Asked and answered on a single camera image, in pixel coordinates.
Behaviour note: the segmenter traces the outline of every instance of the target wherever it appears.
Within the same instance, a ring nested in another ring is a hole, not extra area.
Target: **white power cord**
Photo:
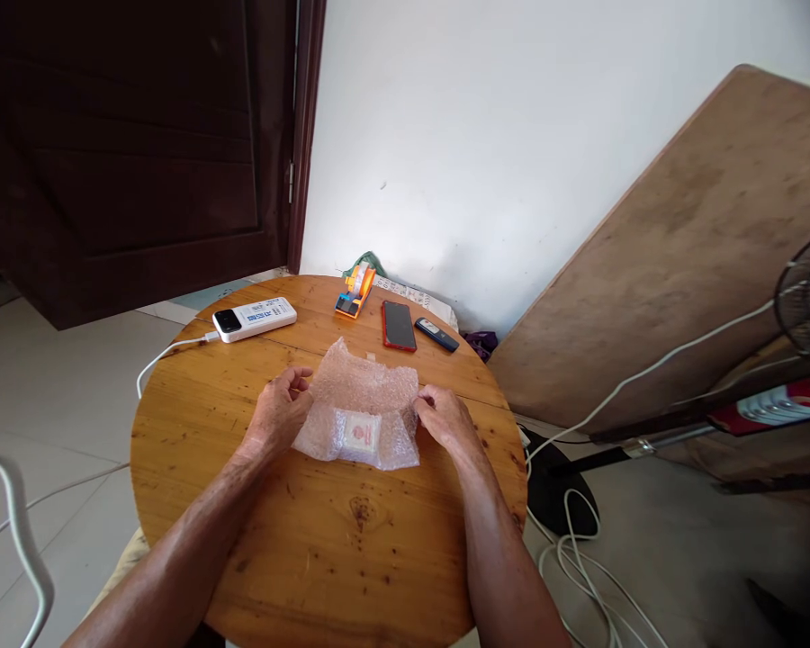
[[[30,517],[27,515],[24,500],[24,480],[18,464],[8,457],[0,456],[0,477],[3,478],[3,485],[6,488],[6,504],[9,508],[9,519],[12,520],[12,538],[15,541],[15,548],[18,550],[18,556],[30,577],[39,601],[33,625],[27,633],[24,643],[21,644],[22,648],[31,648],[39,638],[51,606],[54,604],[54,583],[51,582],[45,563],[39,556],[39,552],[36,551],[36,541],[33,538]]]
[[[803,358],[804,357],[802,355],[793,355],[792,357],[783,358],[782,360],[775,360],[772,363],[760,364],[758,367],[753,367],[752,369],[748,369],[747,371],[742,373],[737,378],[733,378],[731,381],[727,382],[720,389],[715,389],[715,390],[712,390],[712,391],[706,391],[704,394],[699,394],[698,396],[694,396],[691,399],[677,400],[677,401],[673,402],[669,407],[675,407],[676,405],[683,405],[686,402],[698,401],[700,398],[705,398],[706,396],[714,396],[715,394],[723,393],[727,389],[729,389],[730,387],[734,387],[737,383],[739,383],[741,380],[743,380],[744,378],[746,378],[750,374],[755,374],[756,372],[761,371],[762,369],[770,369],[772,366],[784,365],[787,362],[795,362],[795,361],[801,360]]]
[[[95,475],[90,475],[89,477],[85,477],[84,479],[79,479],[77,481],[73,481],[72,483],[68,483],[65,486],[60,486],[57,490],[52,490],[47,495],[42,495],[41,497],[38,497],[32,501],[27,502],[27,509],[32,509],[34,506],[36,506],[40,502],[47,500],[49,497],[57,495],[58,493],[61,493],[63,491],[68,491],[70,488],[75,488],[76,486],[80,486],[81,484],[92,482],[93,480],[99,479],[100,477],[105,477],[107,475],[110,475],[111,473],[116,473],[117,471],[128,467],[129,467],[128,463],[121,463],[120,465],[116,465],[113,468],[109,468],[108,470],[97,472]],[[0,525],[0,532],[3,531],[6,527],[8,527],[11,524],[11,522],[12,520],[10,518],[5,519],[3,523]]]
[[[211,331],[204,337],[197,339],[185,340],[182,342],[175,342],[169,346],[165,351],[157,355],[153,362],[148,364],[141,373],[138,374],[138,380],[135,381],[135,387],[138,390],[138,398],[141,398],[141,378],[147,370],[159,361],[168,351],[180,345],[193,344],[195,342],[210,342],[219,337],[217,331]],[[120,465],[109,468],[108,470],[98,472],[95,475],[85,477],[77,481],[65,484],[60,488],[53,490],[47,495],[42,495],[33,501],[27,502],[24,497],[24,479],[21,475],[21,470],[18,464],[12,459],[0,455],[0,476],[3,478],[3,484],[6,489],[6,500],[9,509],[9,518],[0,525],[0,532],[6,527],[12,527],[12,537],[15,541],[15,549],[18,552],[18,557],[21,559],[24,570],[30,577],[33,588],[36,590],[36,598],[39,601],[39,606],[36,610],[36,617],[33,619],[33,625],[27,633],[27,637],[22,643],[22,648],[31,648],[36,639],[39,638],[45,622],[48,620],[51,608],[54,605],[54,583],[48,574],[48,569],[45,567],[45,562],[41,559],[39,551],[36,548],[36,540],[33,537],[30,516],[27,514],[27,509],[30,509],[40,502],[47,500],[49,497],[57,495],[70,488],[75,488],[81,484],[91,482],[92,480],[105,477],[111,473],[116,473],[123,468],[128,467],[128,463],[121,463]]]
[[[788,289],[788,291],[784,291],[784,293],[789,292],[791,290],[794,290],[795,288],[797,288],[797,286],[793,286],[792,288]],[[754,318],[757,315],[762,314],[763,312],[765,312],[769,308],[771,308],[773,303],[774,303],[773,300],[769,300],[767,303],[762,304],[758,309],[752,310],[751,312],[747,313],[746,315],[742,315],[741,317],[732,319],[731,321],[726,322],[724,325],[715,328],[711,332],[706,333],[703,336],[697,337],[696,339],[694,339],[694,340],[692,340],[690,342],[687,342],[687,343],[685,343],[685,344],[683,344],[681,346],[676,346],[674,349],[672,349],[669,353],[664,355],[660,360],[658,360],[657,362],[655,362],[651,366],[649,366],[649,367],[643,369],[641,372],[635,373],[634,375],[630,376],[629,378],[625,378],[623,381],[621,381],[616,386],[616,388],[614,390],[612,390],[609,393],[609,395],[605,399],[603,399],[603,401],[596,408],[594,408],[594,410],[587,417],[585,417],[582,421],[580,421],[579,423],[577,423],[573,427],[568,427],[567,429],[562,430],[558,434],[549,437],[542,444],[540,444],[533,453],[529,453],[527,448],[526,448],[526,466],[527,466],[527,477],[528,477],[528,479],[531,478],[531,460],[535,457],[535,455],[537,453],[541,452],[546,446],[551,444],[553,441],[563,437],[564,435],[570,434],[574,430],[577,430],[579,428],[582,428],[583,426],[588,425],[594,419],[594,417],[596,417],[600,413],[600,411],[603,410],[603,408],[605,408],[609,404],[609,402],[612,401],[612,399],[614,399],[622,389],[624,389],[624,387],[626,385],[632,383],[635,380],[638,380],[639,378],[642,378],[643,376],[649,374],[650,372],[654,371],[655,369],[658,369],[659,367],[665,365],[667,362],[669,362],[674,356],[679,354],[681,351],[684,351],[685,349],[689,349],[691,347],[694,347],[695,345],[699,344],[700,342],[704,342],[705,340],[712,338],[713,336],[717,335],[718,333],[722,333],[723,331],[729,329],[730,327],[735,326],[736,324],[740,324],[743,321],[749,320],[750,318]],[[595,533],[594,535],[581,535],[581,534],[574,534],[572,532],[573,527],[572,527],[572,520],[571,520],[571,515],[570,515],[570,496],[573,493],[575,493],[576,495],[578,495],[579,497],[581,497],[585,501],[585,503],[588,505],[588,508],[591,511],[591,515],[594,516],[594,521],[597,524],[597,533]],[[608,632],[609,632],[609,642],[608,642],[609,648],[623,648],[622,644],[621,644],[621,635],[618,632],[618,629],[617,629],[617,626],[615,624],[615,621],[614,621],[613,617],[617,617],[617,619],[620,620],[627,627],[627,629],[630,630],[630,632],[638,640],[638,642],[642,646],[647,648],[647,644],[643,641],[642,637],[639,636],[639,634],[630,626],[629,623],[627,623],[626,619],[624,619],[620,614],[618,614],[618,612],[613,607],[611,607],[608,603],[606,603],[606,601],[603,600],[602,596],[600,595],[599,591],[595,587],[595,585],[594,585],[593,581],[591,580],[590,576],[586,572],[585,563],[583,562],[583,560],[588,562],[588,563],[593,564],[598,569],[600,569],[603,573],[605,573],[609,577],[609,579],[612,580],[613,583],[615,583],[615,585],[618,587],[618,589],[621,591],[621,593],[625,596],[625,598],[628,601],[630,601],[630,603],[633,605],[636,612],[639,613],[639,616],[643,619],[643,621],[648,626],[648,628],[652,631],[654,636],[657,637],[657,639],[660,642],[660,645],[662,646],[662,648],[669,648],[669,646],[666,644],[666,641],[663,639],[661,634],[657,631],[657,628],[654,626],[654,623],[643,612],[642,608],[639,606],[638,603],[635,602],[633,597],[624,588],[624,586],[621,585],[620,582],[618,582],[618,580],[615,578],[615,576],[613,576],[609,572],[609,570],[606,569],[606,567],[604,567],[599,562],[595,561],[593,558],[588,557],[587,555],[585,555],[584,553],[582,553],[580,551],[579,545],[578,545],[579,540],[596,540],[598,538],[598,536],[600,535],[600,520],[599,520],[599,518],[597,516],[597,512],[591,506],[591,503],[580,492],[578,492],[577,490],[574,490],[574,489],[570,489],[570,490],[567,490],[567,492],[564,493],[564,511],[565,511],[565,513],[567,515],[567,527],[571,530],[571,532],[568,535],[564,535],[564,536],[558,538],[557,540],[555,540],[554,538],[552,538],[549,531],[546,530],[546,528],[542,524],[540,524],[539,520],[537,520],[534,513],[531,511],[531,508],[529,507],[527,509],[527,513],[528,513],[528,516],[531,518],[531,521],[534,522],[535,526],[540,531],[540,533],[542,533],[545,536],[546,540],[549,541],[549,546],[546,547],[540,553],[539,557],[537,558],[537,569],[540,571],[540,575],[543,576],[543,565],[544,565],[544,562],[545,562],[545,557],[554,548],[556,550],[556,553],[557,553],[558,563],[561,565],[561,568],[564,571],[564,573],[567,575],[567,578],[569,578],[571,581],[573,581],[573,583],[575,583],[576,586],[580,590],[582,590],[586,594],[588,594],[597,603],[597,606],[598,606],[598,608],[600,610],[600,613],[602,614],[604,620],[606,621],[607,629],[608,629]],[[565,545],[567,543],[570,543],[570,545],[571,545],[570,549],[567,549],[565,547]],[[567,563],[573,565],[575,571],[581,576],[582,582],[580,582],[577,578],[575,578],[568,571]],[[587,648],[586,644],[571,630],[570,626],[567,624],[567,622],[563,618],[562,618],[562,622],[564,623],[564,627],[567,629],[567,632],[570,634],[573,641],[575,641],[580,646],[583,646],[583,648]]]
[[[591,422],[591,420],[594,417],[596,417],[603,410],[603,408],[605,408],[609,404],[609,402],[612,399],[614,399],[618,395],[618,393],[622,389],[624,389],[628,384],[632,383],[635,380],[639,380],[640,378],[642,378],[643,376],[645,376],[647,374],[650,374],[652,371],[654,371],[654,369],[662,367],[667,362],[669,362],[673,357],[677,356],[681,351],[684,351],[685,349],[689,349],[691,347],[695,347],[700,342],[705,342],[705,340],[713,338],[718,333],[723,333],[723,331],[725,331],[726,329],[730,329],[735,324],[740,324],[743,321],[749,320],[750,318],[754,318],[757,315],[761,315],[763,312],[765,312],[769,308],[771,308],[771,306],[773,304],[774,304],[774,300],[768,300],[766,303],[762,304],[758,309],[752,310],[751,312],[747,313],[746,315],[742,315],[739,318],[735,318],[735,319],[732,319],[730,321],[727,321],[723,326],[719,326],[719,327],[715,328],[710,333],[706,333],[704,336],[697,337],[695,340],[691,340],[690,342],[682,344],[681,346],[676,346],[668,354],[664,355],[660,360],[658,360],[657,362],[655,362],[651,366],[646,367],[645,369],[643,369],[639,373],[634,373],[629,378],[625,378],[623,381],[618,383],[616,388],[614,390],[612,390],[609,393],[609,395],[605,399],[603,399],[603,402],[601,402],[596,408],[594,408],[594,410],[587,417],[583,418],[579,423],[577,423],[573,427],[568,427],[567,429],[562,430],[561,432],[559,432],[555,436],[549,437],[542,444],[540,444],[540,446],[538,446],[537,449],[533,453],[531,453],[531,455],[527,458],[527,462],[529,464],[531,464],[531,458],[534,457],[541,450],[543,450],[546,446],[551,444],[555,439],[559,439],[559,438],[563,437],[564,435],[570,434],[574,430],[578,430],[582,426],[588,425]]]
[[[174,347],[179,347],[180,345],[184,345],[184,344],[194,344],[196,342],[210,342],[210,341],[212,341],[212,340],[214,340],[214,339],[216,339],[218,337],[219,337],[219,332],[218,331],[211,331],[210,333],[205,334],[204,337],[197,337],[194,340],[183,340],[181,342],[175,342],[173,345],[169,346],[165,351],[163,351],[162,353],[157,355],[155,358],[153,358],[153,360],[150,361],[150,364],[148,364],[146,367],[141,369],[141,373],[138,374],[138,380],[135,381],[135,389],[138,390],[138,398],[139,398],[139,400],[141,398],[141,378],[143,378],[144,374],[147,373],[147,370],[151,366],[155,365],[159,360],[161,360],[162,357],[168,351],[170,351]]]

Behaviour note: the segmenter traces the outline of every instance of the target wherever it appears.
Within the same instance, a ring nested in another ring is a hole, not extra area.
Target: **round wooden table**
[[[234,292],[177,340],[214,330],[215,311],[285,297],[297,322],[233,344],[180,346],[150,376],[132,428],[131,473],[154,545],[228,461],[258,393],[287,365],[317,369],[344,337],[355,356],[412,366],[421,384],[465,399],[508,503],[525,523],[525,457],[513,415],[486,365],[438,317],[373,288],[359,319],[334,313],[345,281],[295,276]],[[406,303],[454,335],[446,352],[419,331],[414,354],[382,343],[381,304]],[[290,451],[266,479],[231,551],[207,623],[240,646],[446,646],[473,627],[465,581],[462,493],[424,428],[420,466],[382,472]]]

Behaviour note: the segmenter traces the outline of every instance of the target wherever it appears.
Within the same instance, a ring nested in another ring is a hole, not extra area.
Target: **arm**
[[[264,388],[237,452],[64,648],[186,644],[204,619],[265,473],[306,420],[311,373],[289,367]]]
[[[480,644],[570,648],[558,610],[510,517],[465,404],[427,385],[414,409],[450,454],[465,506],[468,592]]]

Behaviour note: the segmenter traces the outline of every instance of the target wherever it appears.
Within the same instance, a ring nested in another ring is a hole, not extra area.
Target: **black remote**
[[[430,338],[434,339],[439,345],[451,353],[459,348],[459,343],[456,342],[453,337],[448,336],[443,330],[426,318],[418,318],[417,321],[414,322],[414,326],[426,333]]]

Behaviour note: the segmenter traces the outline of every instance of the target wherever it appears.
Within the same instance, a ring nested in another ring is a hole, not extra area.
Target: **bubble wrap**
[[[414,435],[417,372],[354,357],[340,337],[310,385],[315,402],[293,448],[332,461],[346,459],[396,470],[420,465]]]

